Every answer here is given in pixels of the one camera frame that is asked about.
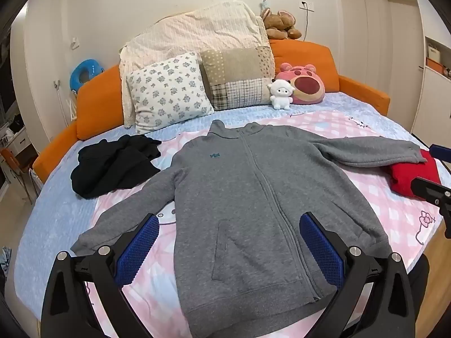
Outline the orange bed frame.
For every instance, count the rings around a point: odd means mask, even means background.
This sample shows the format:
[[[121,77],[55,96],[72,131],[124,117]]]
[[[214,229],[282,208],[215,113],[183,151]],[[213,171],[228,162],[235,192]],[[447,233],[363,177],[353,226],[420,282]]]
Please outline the orange bed frame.
[[[343,92],[370,104],[382,115],[388,114],[390,98],[378,89],[339,75],[330,49],[320,44],[302,41],[270,41],[275,57],[276,71],[282,63],[317,68],[327,92]],[[77,119],[57,135],[33,163],[33,170],[41,182],[46,182],[52,171],[77,141],[123,125],[121,80],[118,66],[97,75],[81,88],[77,98]]]

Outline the black garment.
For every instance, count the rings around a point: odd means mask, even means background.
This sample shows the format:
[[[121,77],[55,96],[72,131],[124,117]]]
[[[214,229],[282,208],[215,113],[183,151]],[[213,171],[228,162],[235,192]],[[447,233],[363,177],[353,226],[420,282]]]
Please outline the black garment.
[[[134,188],[160,172],[152,164],[161,156],[161,141],[145,135],[103,139],[78,152],[78,165],[70,179],[78,196],[98,198],[119,189]]]

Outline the white wardrobe cabinet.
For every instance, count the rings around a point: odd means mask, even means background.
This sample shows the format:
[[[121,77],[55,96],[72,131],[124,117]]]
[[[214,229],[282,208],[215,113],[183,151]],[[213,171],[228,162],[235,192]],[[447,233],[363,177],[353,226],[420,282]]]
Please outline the white wardrobe cabinet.
[[[421,93],[412,134],[426,145],[450,147],[450,48],[425,37]]]

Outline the white sheep plush toy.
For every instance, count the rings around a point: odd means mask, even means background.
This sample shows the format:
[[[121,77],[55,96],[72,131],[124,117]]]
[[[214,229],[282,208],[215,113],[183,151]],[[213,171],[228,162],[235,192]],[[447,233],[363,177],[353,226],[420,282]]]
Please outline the white sheep plush toy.
[[[267,87],[270,91],[270,101],[273,109],[289,110],[291,108],[294,88],[289,81],[274,79]]]

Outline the brown bear plush toy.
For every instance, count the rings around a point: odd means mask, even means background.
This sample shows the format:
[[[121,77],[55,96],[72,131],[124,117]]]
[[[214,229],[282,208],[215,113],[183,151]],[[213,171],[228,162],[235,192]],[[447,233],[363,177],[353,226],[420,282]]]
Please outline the brown bear plush toy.
[[[270,8],[265,8],[261,19],[269,40],[298,40],[302,37],[302,33],[295,28],[296,18],[289,12],[280,10],[273,14]]]

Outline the white door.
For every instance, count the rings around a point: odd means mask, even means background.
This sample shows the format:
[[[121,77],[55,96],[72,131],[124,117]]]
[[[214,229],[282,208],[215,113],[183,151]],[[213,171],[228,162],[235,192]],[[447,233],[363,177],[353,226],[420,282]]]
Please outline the white door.
[[[344,23],[342,75],[365,83],[368,64],[368,22],[365,0],[341,0]]]

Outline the pink bear plush pillow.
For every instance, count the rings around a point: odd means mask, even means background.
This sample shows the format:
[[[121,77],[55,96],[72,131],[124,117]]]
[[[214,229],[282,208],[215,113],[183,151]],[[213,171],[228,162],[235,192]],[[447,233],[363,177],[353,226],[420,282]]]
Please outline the pink bear plush pillow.
[[[276,79],[291,83],[293,104],[318,104],[325,96],[325,86],[313,64],[292,66],[289,63],[282,63]]]

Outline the cream folded duvet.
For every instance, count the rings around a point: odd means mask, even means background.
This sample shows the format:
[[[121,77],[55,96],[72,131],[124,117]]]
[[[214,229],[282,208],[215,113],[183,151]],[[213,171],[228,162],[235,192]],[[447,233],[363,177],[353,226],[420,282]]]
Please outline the cream folded duvet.
[[[119,51],[121,102],[125,127],[135,113],[126,76],[150,64],[193,51],[270,46],[264,22],[243,1],[219,2],[165,17],[127,42]]]

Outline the red folded garment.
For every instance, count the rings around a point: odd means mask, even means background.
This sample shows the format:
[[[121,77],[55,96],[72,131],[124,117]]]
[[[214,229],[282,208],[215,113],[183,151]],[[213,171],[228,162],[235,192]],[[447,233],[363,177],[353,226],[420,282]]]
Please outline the red folded garment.
[[[395,163],[387,168],[391,191],[407,198],[416,198],[410,187],[414,179],[441,184],[435,159],[427,150],[421,150],[421,155],[426,159],[425,163]]]

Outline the light blue quilted bedspread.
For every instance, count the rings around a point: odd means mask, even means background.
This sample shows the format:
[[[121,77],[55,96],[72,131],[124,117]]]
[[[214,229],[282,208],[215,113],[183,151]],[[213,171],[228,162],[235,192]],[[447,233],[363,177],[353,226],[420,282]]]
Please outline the light blue quilted bedspread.
[[[410,134],[403,127],[379,114],[370,104],[342,92],[328,93],[319,104],[295,105],[288,111],[275,111],[264,105],[238,108],[158,130],[154,138],[161,141],[161,156],[154,162],[156,167],[169,167],[176,151],[192,138],[204,135],[214,120],[222,121],[227,127],[241,127],[251,122],[287,124],[331,138],[380,135],[410,140]],[[85,199],[73,191],[70,175],[84,145],[83,141],[76,141],[64,152],[44,184],[17,249],[15,291],[36,317],[41,315],[44,292],[57,253],[68,250],[103,211],[129,196],[129,191],[118,190]],[[392,192],[387,175],[380,170],[349,168],[346,175],[372,206],[390,244],[403,256],[407,268],[412,268],[441,222],[438,209],[425,201]],[[146,259],[142,271],[126,289],[126,294],[138,306],[139,315],[150,321],[156,318],[154,313],[147,312],[151,304],[159,310],[178,311],[171,267],[175,236],[173,206],[162,211],[161,222],[164,231],[159,250]]]

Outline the beige patchwork pillow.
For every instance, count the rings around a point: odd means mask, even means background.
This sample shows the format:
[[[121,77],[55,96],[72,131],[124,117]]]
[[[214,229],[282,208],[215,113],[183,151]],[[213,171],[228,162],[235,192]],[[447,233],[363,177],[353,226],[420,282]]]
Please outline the beige patchwork pillow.
[[[269,46],[206,50],[200,56],[216,111],[270,103],[267,85],[275,77],[275,61]]]

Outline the white floral pillow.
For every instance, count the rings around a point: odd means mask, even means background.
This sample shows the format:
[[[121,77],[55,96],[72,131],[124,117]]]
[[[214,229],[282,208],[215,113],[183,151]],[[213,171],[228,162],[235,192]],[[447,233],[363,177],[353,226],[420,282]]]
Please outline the white floral pillow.
[[[187,52],[131,72],[126,77],[137,134],[214,112],[198,54]]]

